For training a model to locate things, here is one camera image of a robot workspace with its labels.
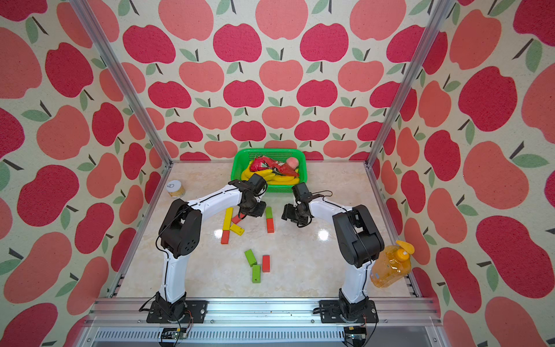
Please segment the yellow block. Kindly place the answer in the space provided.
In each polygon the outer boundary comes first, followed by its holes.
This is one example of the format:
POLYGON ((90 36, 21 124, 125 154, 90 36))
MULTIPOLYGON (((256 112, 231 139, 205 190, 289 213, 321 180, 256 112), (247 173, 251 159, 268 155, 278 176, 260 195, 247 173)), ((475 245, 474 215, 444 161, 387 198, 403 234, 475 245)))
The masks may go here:
POLYGON ((235 234, 242 236, 244 234, 244 229, 241 228, 240 226, 236 225, 236 224, 231 224, 230 231, 234 232, 235 234))
POLYGON ((227 208, 225 211, 225 219, 231 220, 233 218, 233 212, 234 212, 233 208, 227 208))
POLYGON ((231 219, 229 219, 229 218, 225 219, 224 224, 223 224, 223 230, 224 231, 231 231, 231 224, 232 224, 231 219))

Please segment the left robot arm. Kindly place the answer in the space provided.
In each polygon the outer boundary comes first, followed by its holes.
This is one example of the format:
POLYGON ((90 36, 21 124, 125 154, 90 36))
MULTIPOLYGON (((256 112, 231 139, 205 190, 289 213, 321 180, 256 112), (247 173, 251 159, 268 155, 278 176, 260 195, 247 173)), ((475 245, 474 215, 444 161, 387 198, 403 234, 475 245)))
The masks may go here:
POLYGON ((179 322, 186 313, 186 269, 200 241, 202 222, 228 208, 239 207, 245 216, 258 218, 266 209, 262 200, 268 184, 258 174, 235 179, 223 188, 195 200, 172 202, 160 227, 158 250, 164 254, 163 277, 154 306, 163 318, 179 322))

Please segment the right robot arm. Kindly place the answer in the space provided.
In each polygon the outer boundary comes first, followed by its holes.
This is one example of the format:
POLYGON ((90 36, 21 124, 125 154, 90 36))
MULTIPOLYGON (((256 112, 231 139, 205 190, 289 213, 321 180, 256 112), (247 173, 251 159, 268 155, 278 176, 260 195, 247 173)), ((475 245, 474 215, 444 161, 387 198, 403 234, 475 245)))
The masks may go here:
POLYGON ((319 307, 321 318, 336 316, 345 322, 357 322, 371 314, 367 293, 369 272, 384 250, 383 238, 365 205, 355 207, 329 201, 321 192, 312 193, 305 183, 292 188, 294 204, 284 207, 282 219, 299 228, 318 218, 334 227, 338 247, 348 264, 345 281, 338 293, 338 300, 319 307))

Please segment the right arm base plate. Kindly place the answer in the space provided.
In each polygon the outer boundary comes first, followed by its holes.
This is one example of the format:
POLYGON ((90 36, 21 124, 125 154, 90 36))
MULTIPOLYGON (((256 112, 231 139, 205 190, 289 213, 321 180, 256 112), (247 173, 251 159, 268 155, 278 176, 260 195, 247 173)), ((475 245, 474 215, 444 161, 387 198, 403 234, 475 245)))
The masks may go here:
POLYGON ((321 323, 378 323, 379 317, 375 303, 372 300, 364 299, 352 304, 342 299, 321 300, 312 311, 313 315, 318 315, 321 323))

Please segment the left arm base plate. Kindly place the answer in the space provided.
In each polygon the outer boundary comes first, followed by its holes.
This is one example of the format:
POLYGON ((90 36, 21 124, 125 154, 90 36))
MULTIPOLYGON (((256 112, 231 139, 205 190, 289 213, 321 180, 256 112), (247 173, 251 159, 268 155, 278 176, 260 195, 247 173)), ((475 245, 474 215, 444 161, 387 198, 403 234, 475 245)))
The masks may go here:
POLYGON ((208 301, 182 300, 169 304, 163 299, 155 300, 147 311, 147 323, 152 324, 202 324, 205 321, 208 301))

